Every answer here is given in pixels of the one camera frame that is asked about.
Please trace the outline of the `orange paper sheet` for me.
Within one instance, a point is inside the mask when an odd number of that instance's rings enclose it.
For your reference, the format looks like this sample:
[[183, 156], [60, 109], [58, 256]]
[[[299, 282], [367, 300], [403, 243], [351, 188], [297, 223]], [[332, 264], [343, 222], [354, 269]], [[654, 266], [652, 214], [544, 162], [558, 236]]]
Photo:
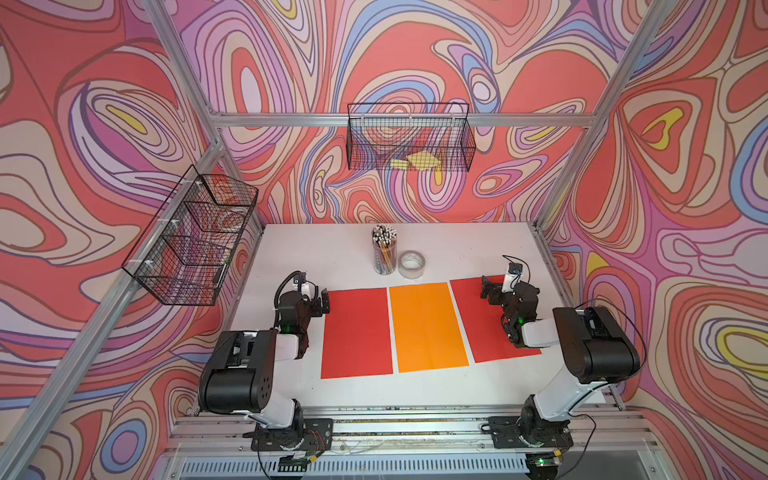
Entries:
[[400, 373], [469, 365], [447, 283], [392, 287], [389, 298]]

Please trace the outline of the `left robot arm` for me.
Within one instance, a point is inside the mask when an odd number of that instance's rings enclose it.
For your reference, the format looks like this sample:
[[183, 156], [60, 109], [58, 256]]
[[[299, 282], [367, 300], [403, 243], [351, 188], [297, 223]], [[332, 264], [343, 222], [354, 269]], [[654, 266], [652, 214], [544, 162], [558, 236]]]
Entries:
[[277, 296], [273, 327], [221, 333], [200, 376], [199, 409], [241, 414], [268, 431], [301, 434], [301, 405], [276, 390], [275, 365], [303, 359], [311, 320], [329, 312], [327, 290], [317, 290], [312, 297], [293, 290]]

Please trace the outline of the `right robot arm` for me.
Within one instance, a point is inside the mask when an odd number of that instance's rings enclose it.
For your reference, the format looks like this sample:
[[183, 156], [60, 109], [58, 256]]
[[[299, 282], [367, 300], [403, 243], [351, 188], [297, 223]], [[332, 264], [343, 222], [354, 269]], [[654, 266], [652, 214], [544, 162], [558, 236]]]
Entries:
[[574, 409], [593, 392], [625, 381], [642, 368], [640, 355], [609, 309], [557, 307], [537, 316], [540, 290], [527, 283], [481, 278], [480, 297], [502, 309], [501, 326], [517, 348], [558, 347], [564, 366], [529, 396], [516, 421], [521, 440], [532, 446], [563, 434]]

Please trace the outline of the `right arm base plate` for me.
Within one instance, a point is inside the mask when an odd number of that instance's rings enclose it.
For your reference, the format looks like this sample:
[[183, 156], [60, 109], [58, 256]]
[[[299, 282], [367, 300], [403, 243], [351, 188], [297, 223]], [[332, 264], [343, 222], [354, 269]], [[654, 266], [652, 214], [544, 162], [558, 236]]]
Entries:
[[569, 421], [526, 420], [519, 416], [495, 416], [481, 425], [496, 449], [548, 449], [567, 451], [574, 443]]

